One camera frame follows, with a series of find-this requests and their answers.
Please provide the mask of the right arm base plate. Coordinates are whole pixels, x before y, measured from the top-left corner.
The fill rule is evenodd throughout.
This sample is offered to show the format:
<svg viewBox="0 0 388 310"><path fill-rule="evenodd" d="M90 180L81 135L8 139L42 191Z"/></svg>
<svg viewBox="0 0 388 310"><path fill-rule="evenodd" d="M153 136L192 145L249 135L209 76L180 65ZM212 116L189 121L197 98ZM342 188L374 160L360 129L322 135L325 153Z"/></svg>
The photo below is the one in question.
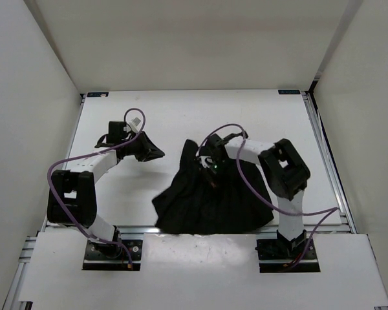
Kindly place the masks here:
<svg viewBox="0 0 388 310"><path fill-rule="evenodd" d="M282 248L276 239L257 239L255 250L260 273L319 273L321 271L314 242L303 254L305 243L292 252Z"/></svg>

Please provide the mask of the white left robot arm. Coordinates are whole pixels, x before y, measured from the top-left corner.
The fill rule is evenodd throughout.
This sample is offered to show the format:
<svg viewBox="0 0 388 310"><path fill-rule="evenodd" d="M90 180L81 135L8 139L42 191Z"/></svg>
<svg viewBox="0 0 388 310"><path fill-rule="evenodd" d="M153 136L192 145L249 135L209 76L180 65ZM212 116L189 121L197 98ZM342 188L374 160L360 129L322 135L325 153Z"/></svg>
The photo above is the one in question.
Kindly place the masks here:
<svg viewBox="0 0 388 310"><path fill-rule="evenodd" d="M131 253L123 244L117 226L98 215L96 183L126 156L139 162L163 158L160 150L145 132L125 133L118 136L104 134L95 145L92 156L78 156L77 166L69 170L52 170L48 176L50 185L47 219L64 227L77 230L91 245L108 258Z"/></svg>

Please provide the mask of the black pleated skirt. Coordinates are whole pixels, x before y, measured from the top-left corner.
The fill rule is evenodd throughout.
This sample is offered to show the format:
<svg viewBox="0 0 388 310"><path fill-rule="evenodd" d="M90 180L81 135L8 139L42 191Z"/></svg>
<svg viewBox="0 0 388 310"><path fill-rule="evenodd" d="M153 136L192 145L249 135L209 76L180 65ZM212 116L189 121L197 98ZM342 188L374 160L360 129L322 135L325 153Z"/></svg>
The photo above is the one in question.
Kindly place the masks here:
<svg viewBox="0 0 388 310"><path fill-rule="evenodd" d="M199 146L187 139L179 169L171 185L153 198L160 229L254 230L274 219L273 211L245 185L234 160L228 160L222 174L210 180L196 160ZM246 180L266 200L270 199L263 176L256 165L242 162Z"/></svg>

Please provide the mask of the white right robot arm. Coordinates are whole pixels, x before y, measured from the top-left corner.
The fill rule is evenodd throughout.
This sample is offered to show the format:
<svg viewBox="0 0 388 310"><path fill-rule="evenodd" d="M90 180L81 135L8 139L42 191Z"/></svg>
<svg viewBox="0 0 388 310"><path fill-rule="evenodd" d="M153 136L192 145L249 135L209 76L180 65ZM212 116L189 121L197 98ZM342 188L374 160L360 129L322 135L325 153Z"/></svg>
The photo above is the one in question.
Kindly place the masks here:
<svg viewBox="0 0 388 310"><path fill-rule="evenodd" d="M212 176L219 173L222 164L234 160L246 186L267 206L279 213L277 250L285 258L302 259L310 241L303 225L303 196L310 178L310 170L289 139L264 143L240 134L220 138L216 134L205 138L197 151L199 156L209 156L200 162ZM277 206L261 196L246 180L241 170L242 162L258 165L271 192L277 196Z"/></svg>

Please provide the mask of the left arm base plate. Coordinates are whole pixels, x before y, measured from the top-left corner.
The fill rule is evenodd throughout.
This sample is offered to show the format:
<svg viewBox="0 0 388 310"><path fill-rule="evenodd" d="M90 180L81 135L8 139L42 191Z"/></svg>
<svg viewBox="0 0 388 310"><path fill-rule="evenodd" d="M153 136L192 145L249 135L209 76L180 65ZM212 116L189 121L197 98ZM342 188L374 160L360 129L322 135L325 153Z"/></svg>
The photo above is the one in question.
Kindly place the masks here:
<svg viewBox="0 0 388 310"><path fill-rule="evenodd" d="M123 247L87 242L82 269L85 271L139 271L141 268L143 239L122 238L122 244L131 255L132 264Z"/></svg>

